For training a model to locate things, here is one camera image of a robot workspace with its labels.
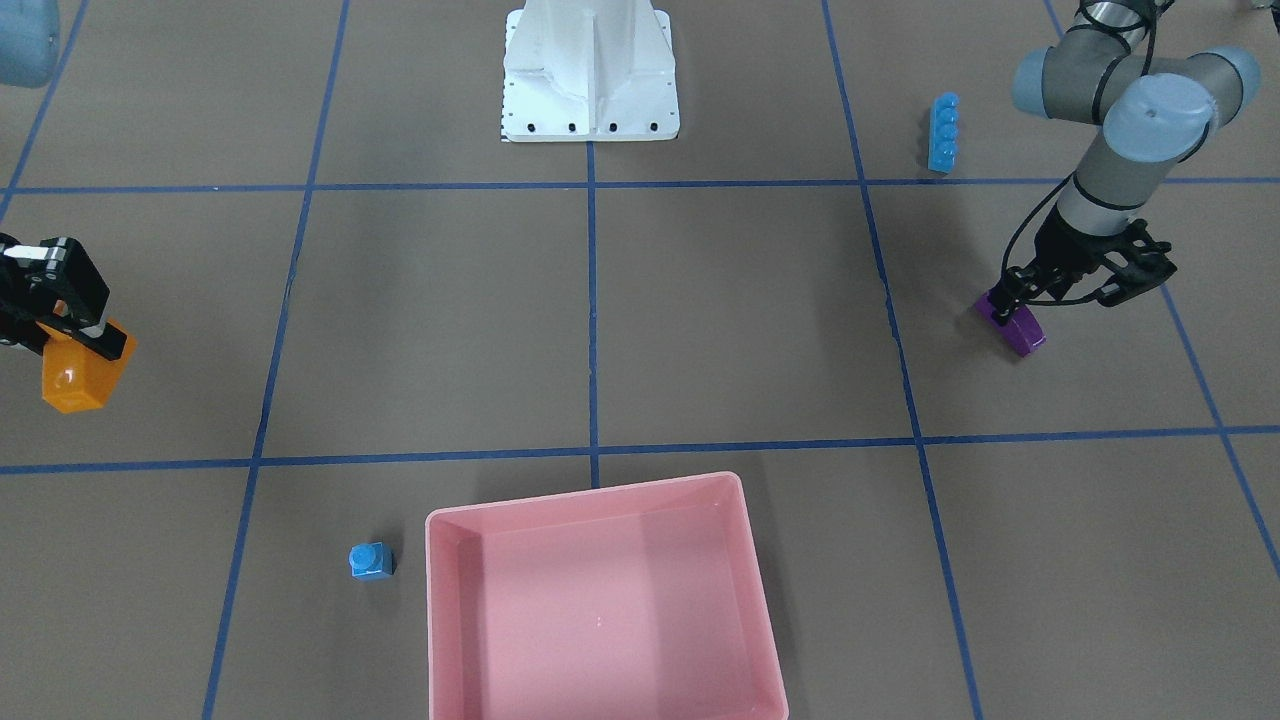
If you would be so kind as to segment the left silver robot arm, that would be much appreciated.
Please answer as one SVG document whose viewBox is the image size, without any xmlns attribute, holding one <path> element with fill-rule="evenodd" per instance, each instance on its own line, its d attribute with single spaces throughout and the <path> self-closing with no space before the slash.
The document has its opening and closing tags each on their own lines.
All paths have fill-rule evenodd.
<svg viewBox="0 0 1280 720">
<path fill-rule="evenodd" d="M 1140 219 L 1172 168 L 1196 155 L 1254 100 L 1261 67 L 1243 47 L 1183 59 L 1156 54 L 1166 1 L 1082 1 L 1059 44 L 1023 59 L 1012 82 L 1018 109 L 1097 133 L 1076 168 L 1038 206 L 1043 222 L 1029 263 L 1001 261 L 977 302 L 1007 340 L 1037 343 L 1034 306 L 1071 306 L 1073 288 L 1106 270 L 1082 296 L 1112 307 L 1164 284 L 1171 247 Z"/>
</svg>

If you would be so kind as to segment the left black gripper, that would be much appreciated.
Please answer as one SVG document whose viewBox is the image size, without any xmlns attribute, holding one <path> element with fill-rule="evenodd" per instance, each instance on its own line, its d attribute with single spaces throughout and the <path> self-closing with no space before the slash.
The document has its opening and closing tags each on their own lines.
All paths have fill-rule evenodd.
<svg viewBox="0 0 1280 720">
<path fill-rule="evenodd" d="M 1097 236 L 1075 229 L 1052 210 L 1034 240 L 1036 255 L 1027 266 L 1004 268 L 1004 281 L 988 291 L 989 319 L 998 328 L 1015 328 L 1025 305 L 1069 306 L 1097 302 L 1114 307 L 1164 284 L 1178 266 L 1169 259 L 1172 246 L 1152 238 L 1148 223 L 1135 219 L 1116 234 Z M 1071 288 L 1098 270 L 1110 277 L 1096 290 L 1070 299 Z"/>
</svg>

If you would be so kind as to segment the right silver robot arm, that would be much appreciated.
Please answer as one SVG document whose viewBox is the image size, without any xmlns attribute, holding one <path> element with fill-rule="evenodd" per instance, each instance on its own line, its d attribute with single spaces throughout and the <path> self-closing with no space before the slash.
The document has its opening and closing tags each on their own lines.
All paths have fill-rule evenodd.
<svg viewBox="0 0 1280 720">
<path fill-rule="evenodd" d="M 55 333 L 114 363 L 131 338 L 108 318 L 111 291 L 78 240 L 37 245 L 1 234 L 3 343 L 44 354 Z"/>
</svg>

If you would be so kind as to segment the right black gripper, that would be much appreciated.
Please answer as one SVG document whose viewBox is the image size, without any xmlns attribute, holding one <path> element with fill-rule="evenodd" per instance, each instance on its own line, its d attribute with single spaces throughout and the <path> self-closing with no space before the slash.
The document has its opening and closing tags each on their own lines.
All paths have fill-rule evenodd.
<svg viewBox="0 0 1280 720">
<path fill-rule="evenodd" d="M 3 236 L 1 342 L 35 354 L 60 331 L 109 363 L 119 361 L 132 337 L 105 314 L 110 290 L 83 245 L 55 237 L 26 245 Z"/>
</svg>

